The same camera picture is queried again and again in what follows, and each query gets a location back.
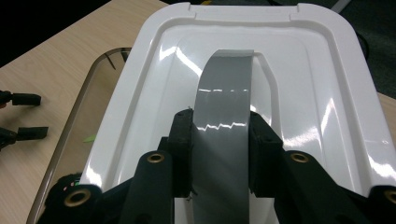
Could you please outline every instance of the gray tape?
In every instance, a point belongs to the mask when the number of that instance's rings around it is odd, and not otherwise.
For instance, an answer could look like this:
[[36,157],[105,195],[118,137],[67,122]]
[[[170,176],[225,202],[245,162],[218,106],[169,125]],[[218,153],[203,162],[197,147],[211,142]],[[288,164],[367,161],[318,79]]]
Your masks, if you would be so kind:
[[248,120],[253,50],[218,50],[195,99],[192,197],[195,224],[248,223]]

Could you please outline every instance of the dark background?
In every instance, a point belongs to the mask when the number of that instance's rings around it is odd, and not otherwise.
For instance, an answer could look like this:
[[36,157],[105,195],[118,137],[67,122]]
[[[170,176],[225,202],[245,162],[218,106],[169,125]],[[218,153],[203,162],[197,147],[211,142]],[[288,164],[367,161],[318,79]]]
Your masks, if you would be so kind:
[[[166,3],[187,0],[163,0]],[[2,0],[0,66],[11,62],[109,0]],[[199,4],[200,0],[191,1]],[[337,0],[277,0],[282,5],[299,2],[332,7]],[[269,6],[266,0],[212,0],[211,5]],[[341,12],[368,44],[369,65],[377,91],[396,98],[396,1],[352,0]]]

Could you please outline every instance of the light wood desk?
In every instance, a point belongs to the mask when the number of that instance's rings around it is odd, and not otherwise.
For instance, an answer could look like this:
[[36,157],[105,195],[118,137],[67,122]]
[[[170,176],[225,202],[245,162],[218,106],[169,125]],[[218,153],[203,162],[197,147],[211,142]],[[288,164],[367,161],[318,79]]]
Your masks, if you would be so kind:
[[[112,0],[46,42],[0,68],[0,90],[32,92],[39,107],[8,106],[0,126],[49,126],[40,141],[19,142],[0,153],[0,223],[25,223],[69,113],[92,63],[104,52],[131,47],[157,0]],[[378,94],[396,142],[396,100]]]

